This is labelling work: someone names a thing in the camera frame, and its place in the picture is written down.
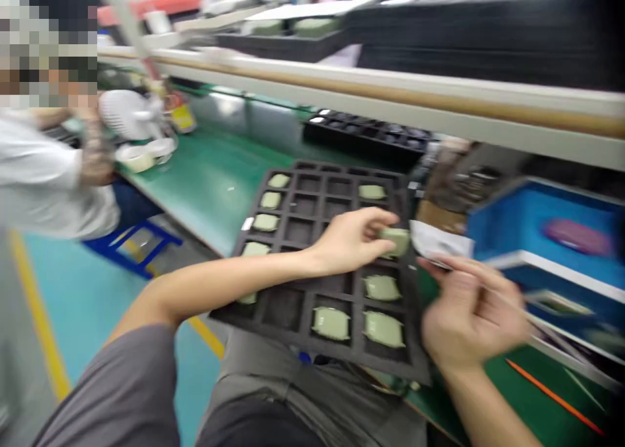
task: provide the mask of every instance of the blue floor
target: blue floor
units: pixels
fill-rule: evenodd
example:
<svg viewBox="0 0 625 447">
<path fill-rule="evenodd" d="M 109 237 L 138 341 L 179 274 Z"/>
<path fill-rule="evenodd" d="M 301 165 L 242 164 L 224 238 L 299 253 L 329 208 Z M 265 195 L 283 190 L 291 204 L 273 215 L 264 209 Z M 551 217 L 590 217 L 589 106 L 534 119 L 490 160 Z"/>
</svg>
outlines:
<svg viewBox="0 0 625 447">
<path fill-rule="evenodd" d="M 79 243 L 24 237 L 68 376 L 75 384 L 146 281 Z M 183 447 L 193 446 L 219 359 L 188 323 L 176 337 L 176 413 Z"/>
</svg>

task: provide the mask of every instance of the white label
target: white label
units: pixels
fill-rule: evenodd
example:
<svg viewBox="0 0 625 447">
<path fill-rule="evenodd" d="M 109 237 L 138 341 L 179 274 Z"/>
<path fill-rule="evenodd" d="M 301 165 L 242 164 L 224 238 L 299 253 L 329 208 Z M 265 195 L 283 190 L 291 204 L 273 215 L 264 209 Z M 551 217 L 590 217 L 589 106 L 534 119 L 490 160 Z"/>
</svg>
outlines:
<svg viewBox="0 0 625 447">
<path fill-rule="evenodd" d="M 252 223 L 254 222 L 254 218 L 253 217 L 249 217 L 247 218 L 244 222 L 243 222 L 243 226 L 241 227 L 241 230 L 249 230 L 252 227 Z"/>
</svg>

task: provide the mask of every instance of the forearm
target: forearm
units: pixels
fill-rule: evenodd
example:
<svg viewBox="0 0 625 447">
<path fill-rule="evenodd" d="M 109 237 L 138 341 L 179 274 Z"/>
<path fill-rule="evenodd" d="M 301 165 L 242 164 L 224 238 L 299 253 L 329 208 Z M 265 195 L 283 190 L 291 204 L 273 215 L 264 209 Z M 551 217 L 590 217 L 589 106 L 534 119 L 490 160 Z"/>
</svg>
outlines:
<svg viewBox="0 0 625 447">
<path fill-rule="evenodd" d="M 481 367 L 441 372 L 474 447 L 541 445 Z"/>
<path fill-rule="evenodd" d="M 29 112 L 35 118 L 40 130 L 45 130 L 62 124 L 72 116 L 65 107 L 33 107 Z"/>
<path fill-rule="evenodd" d="M 254 291 L 322 275 L 307 251 L 235 257 L 192 265 L 152 281 L 131 305 L 109 341 L 135 328 L 187 318 L 229 304 Z"/>
<path fill-rule="evenodd" d="M 95 108 L 71 109 L 85 125 L 82 145 L 81 181 L 87 185 L 108 185 L 113 180 L 115 160 L 113 148 L 102 133 L 102 124 Z"/>
</svg>

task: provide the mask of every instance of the black tray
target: black tray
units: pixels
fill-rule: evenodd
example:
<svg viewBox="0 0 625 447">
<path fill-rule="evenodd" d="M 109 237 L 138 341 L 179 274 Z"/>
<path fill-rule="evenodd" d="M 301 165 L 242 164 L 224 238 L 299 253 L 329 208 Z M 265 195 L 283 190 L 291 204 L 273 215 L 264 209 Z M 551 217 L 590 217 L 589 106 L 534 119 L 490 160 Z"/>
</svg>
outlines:
<svg viewBox="0 0 625 447">
<path fill-rule="evenodd" d="M 611 0 L 374 0 L 344 16 L 355 43 L 577 53 L 615 48 Z"/>
<path fill-rule="evenodd" d="M 357 66 L 543 86 L 624 90 L 614 55 L 459 51 L 365 44 Z"/>
<path fill-rule="evenodd" d="M 375 0 L 345 15 L 359 66 L 623 90 L 615 0 Z"/>
<path fill-rule="evenodd" d="M 319 117 L 323 121 L 313 121 Z M 322 109 L 304 122 L 303 137 L 309 142 L 332 146 L 367 159 L 392 159 L 394 168 L 406 173 L 425 153 L 431 134 L 417 128 Z"/>
<path fill-rule="evenodd" d="M 342 30 L 321 38 L 290 36 L 253 36 L 221 33 L 215 36 L 219 47 L 231 48 L 248 55 L 275 60 L 316 63 L 347 46 Z"/>
<path fill-rule="evenodd" d="M 303 170 L 308 172 L 336 172 L 338 174 L 347 174 L 358 177 L 375 177 L 386 179 L 393 186 L 393 194 L 395 196 L 396 205 L 401 208 L 402 214 L 406 216 L 410 214 L 408 210 L 406 189 L 408 188 L 408 177 L 398 172 L 390 170 L 372 169 L 370 167 L 346 166 L 341 164 L 326 163 L 319 161 L 310 161 L 308 159 L 296 159 L 293 162 L 292 169 Z"/>
<path fill-rule="evenodd" d="M 387 192 L 394 189 L 393 180 L 364 177 L 338 172 L 308 170 L 269 170 L 256 195 L 254 206 L 243 224 L 233 256 L 240 255 L 250 241 L 267 244 L 271 253 L 292 252 L 312 245 L 323 233 L 331 218 L 345 211 L 379 206 L 401 217 L 401 227 L 408 227 L 408 218 L 396 203 L 396 195 L 384 200 L 362 200 L 358 186 L 381 185 Z M 290 176 L 284 189 L 268 187 L 275 174 Z M 260 208 L 266 191 L 283 195 L 276 210 Z M 258 232 L 250 228 L 256 214 L 280 217 L 274 232 Z M 211 312 L 210 317 L 247 331 L 294 344 L 301 349 L 329 357 L 362 364 L 386 373 L 430 383 L 430 363 L 421 347 L 421 304 L 417 293 L 415 255 L 408 252 L 398 260 L 379 259 L 353 273 L 274 286 L 258 293 L 253 305 L 232 303 Z M 371 274 L 395 277 L 402 298 L 383 303 L 365 297 L 363 277 Z M 329 306 L 350 317 L 350 336 L 346 342 L 326 339 L 311 330 L 317 306 Z M 405 348 L 393 349 L 370 341 L 364 334 L 366 310 L 379 310 L 404 324 Z"/>
</svg>

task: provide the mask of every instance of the green workbench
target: green workbench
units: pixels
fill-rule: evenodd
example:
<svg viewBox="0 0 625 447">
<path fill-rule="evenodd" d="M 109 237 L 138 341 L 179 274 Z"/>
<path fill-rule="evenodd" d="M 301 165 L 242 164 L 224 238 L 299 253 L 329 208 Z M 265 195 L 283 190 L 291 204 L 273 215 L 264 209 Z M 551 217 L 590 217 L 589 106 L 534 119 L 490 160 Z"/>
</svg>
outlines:
<svg viewBox="0 0 625 447">
<path fill-rule="evenodd" d="M 209 120 L 202 119 L 202 97 L 206 91 L 195 91 L 195 96 L 191 97 L 200 126 L 193 135 L 180 138 L 180 146 L 167 164 L 140 174 L 127 172 L 126 177 L 218 255 L 230 256 L 232 253 L 266 169 L 288 167 L 295 157 L 303 155 L 347 164 L 367 164 L 303 143 L 298 145 L 298 152 L 293 156 L 292 152 L 284 154 L 257 142 L 253 133 L 244 136 L 226 133 Z M 294 116 L 304 118 L 302 114 Z M 425 272 L 420 272 L 418 279 L 427 304 L 436 298 L 438 288 Z M 507 357 L 595 424 L 605 426 L 605 414 L 567 376 L 560 364 L 531 347 L 516 350 Z M 569 447 L 596 443 L 597 435 L 593 431 L 515 372 L 503 357 L 490 361 L 486 370 L 544 445 Z M 377 372 L 375 376 L 386 385 L 395 383 L 391 376 Z M 608 405 L 606 390 L 582 376 L 579 378 L 603 406 Z M 432 387 L 411 391 L 406 400 L 449 437 L 469 445 L 436 373 Z"/>
</svg>

